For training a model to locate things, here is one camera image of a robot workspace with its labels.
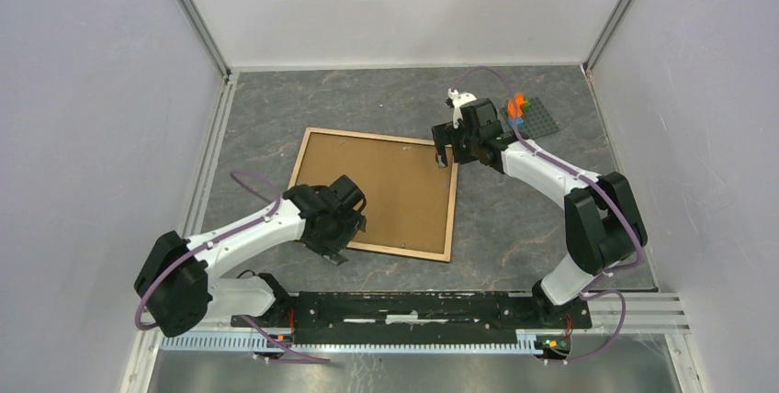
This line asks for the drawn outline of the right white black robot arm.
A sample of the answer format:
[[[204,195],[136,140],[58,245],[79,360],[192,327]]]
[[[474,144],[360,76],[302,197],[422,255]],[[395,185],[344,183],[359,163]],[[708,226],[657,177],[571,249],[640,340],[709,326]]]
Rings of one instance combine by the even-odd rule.
[[[530,312],[537,324],[557,325],[593,283],[642,264],[648,235],[626,177],[583,170],[517,128],[504,130],[487,98],[451,89],[446,104],[453,117],[431,129],[440,167],[481,163],[530,185],[564,213],[566,255],[532,288]]]

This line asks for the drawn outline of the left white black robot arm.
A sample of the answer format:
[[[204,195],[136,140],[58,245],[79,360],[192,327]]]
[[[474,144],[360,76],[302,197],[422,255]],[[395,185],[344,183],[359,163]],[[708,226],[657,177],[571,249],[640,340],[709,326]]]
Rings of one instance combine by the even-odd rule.
[[[329,185],[294,185],[258,211],[215,230],[184,237],[172,230],[154,243],[133,288],[140,298],[138,330],[172,338],[205,319],[244,316],[266,326],[292,310],[286,289],[270,274],[228,278],[235,266],[289,242],[332,264],[365,230],[367,197],[347,175]]]

